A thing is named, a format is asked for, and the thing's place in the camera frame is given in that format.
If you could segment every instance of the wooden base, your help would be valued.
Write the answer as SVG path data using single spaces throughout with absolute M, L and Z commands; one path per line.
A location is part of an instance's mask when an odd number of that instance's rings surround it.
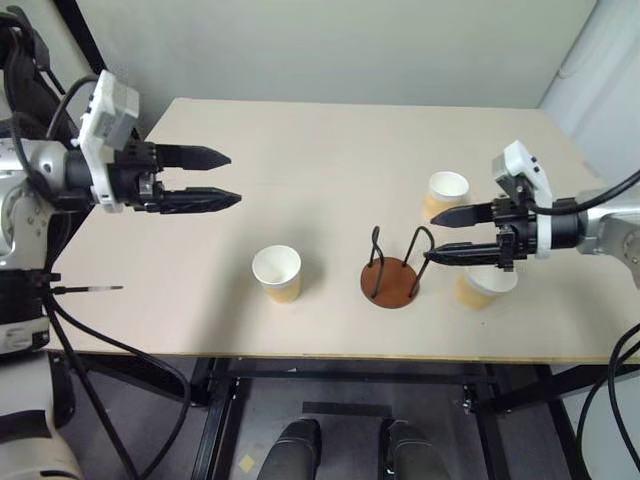
M 379 307 L 400 308 L 409 305 L 416 297 L 415 294 L 413 297 L 409 296 L 409 292 L 417 276 L 413 268 L 409 265 L 403 267 L 402 260 L 397 258 L 385 257 L 380 288 L 378 288 L 378 294 L 372 298 L 371 292 L 373 292 L 379 271 L 379 258 L 373 261 L 371 267 L 368 265 L 364 266 L 362 275 L 360 276 L 362 293 Z

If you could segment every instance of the beige table surface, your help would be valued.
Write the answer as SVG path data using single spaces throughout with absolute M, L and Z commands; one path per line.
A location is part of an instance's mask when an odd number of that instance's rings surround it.
M 430 266 L 400 310 L 360 291 L 373 226 L 385 254 L 402 257 L 433 172 L 462 173 L 472 200 L 489 201 L 500 192 L 491 161 L 519 139 L 557 197 L 599 185 L 541 111 L 177 99 L 149 139 L 230 156 L 229 166 L 163 179 L 238 192 L 242 202 L 191 216 L 96 208 L 55 271 L 65 285 L 124 285 L 60 300 L 151 353 L 595 362 L 637 321 L 640 295 L 625 267 L 573 250 L 521 262 L 517 289 L 482 312 L 454 300 L 455 267 Z M 495 235 L 489 225 L 433 232 L 438 243 Z M 272 303 L 252 277 L 254 253 L 271 244 L 301 253 L 303 293 L 293 304 Z M 68 331 L 79 350 L 114 351 Z

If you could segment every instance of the floor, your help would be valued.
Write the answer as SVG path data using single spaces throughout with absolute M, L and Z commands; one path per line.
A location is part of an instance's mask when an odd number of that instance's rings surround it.
M 172 359 L 172 363 L 189 374 L 194 360 L 178 358 Z M 353 370 L 362 364 L 343 362 L 341 365 Z M 272 361 L 271 365 L 263 366 L 283 370 L 326 367 L 323 362 L 310 364 L 308 361 Z M 425 367 L 416 363 L 379 363 L 375 368 L 418 372 Z M 453 364 L 430 364 L 428 371 L 462 373 L 460 368 Z M 524 381 L 522 368 L 514 371 L 516 383 Z M 177 403 L 98 373 L 90 375 L 124 443 L 137 465 L 143 467 L 169 432 L 178 411 Z M 119 460 L 75 377 L 74 382 L 77 410 L 69 425 L 61 430 L 62 435 L 76 453 L 86 478 L 125 479 Z M 475 419 L 473 415 L 466 415 L 461 406 L 462 389 L 459 386 L 259 379 L 251 384 L 230 480 L 257 478 L 260 465 L 282 429 L 290 421 L 303 416 L 304 402 L 367 404 L 374 405 L 373 410 L 390 409 L 394 418 L 407 419 L 427 434 L 443 457 L 452 479 L 487 479 Z M 364 413 L 376 415 L 375 411 Z M 204 409 L 190 410 L 174 447 L 151 479 L 190 478 L 205 416 Z M 317 418 L 322 427 L 323 459 L 317 480 L 377 479 L 380 417 L 304 416 Z M 570 478 L 546 407 L 512 413 L 500 420 L 500 428 L 514 480 Z

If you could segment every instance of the white paper cup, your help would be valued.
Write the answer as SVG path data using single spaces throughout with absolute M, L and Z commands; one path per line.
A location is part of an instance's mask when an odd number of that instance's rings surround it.
M 302 260 L 293 248 L 272 245 L 260 250 L 251 263 L 253 274 L 276 302 L 293 302 L 300 293 Z
M 518 284 L 518 274 L 492 265 L 465 267 L 455 285 L 455 297 L 463 305 L 480 310 L 506 295 Z
M 459 173 L 436 172 L 429 179 L 429 193 L 425 196 L 424 216 L 432 218 L 466 201 L 469 182 Z

